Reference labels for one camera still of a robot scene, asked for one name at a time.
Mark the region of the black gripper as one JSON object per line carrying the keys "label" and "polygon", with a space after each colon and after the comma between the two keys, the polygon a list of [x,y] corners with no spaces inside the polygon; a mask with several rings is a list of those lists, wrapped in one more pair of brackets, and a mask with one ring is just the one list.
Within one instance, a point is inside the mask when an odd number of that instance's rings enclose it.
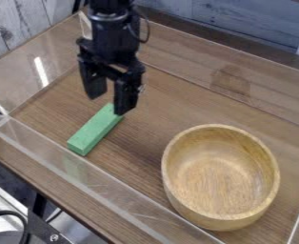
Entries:
{"label": "black gripper", "polygon": [[107,93],[107,78],[115,83],[115,114],[138,106],[146,67],[138,58],[142,17],[139,13],[91,14],[94,39],[80,37],[76,44],[84,90],[95,100]]}

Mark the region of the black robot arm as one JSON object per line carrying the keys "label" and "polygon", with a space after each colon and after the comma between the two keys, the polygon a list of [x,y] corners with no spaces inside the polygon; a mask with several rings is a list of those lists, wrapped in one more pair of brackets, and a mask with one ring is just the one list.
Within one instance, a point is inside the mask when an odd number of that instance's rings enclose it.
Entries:
{"label": "black robot arm", "polygon": [[88,97],[95,100],[108,92],[107,80],[115,82],[115,114],[124,115],[138,106],[143,75],[138,58],[142,15],[135,0],[90,0],[92,39],[76,41],[79,70]]}

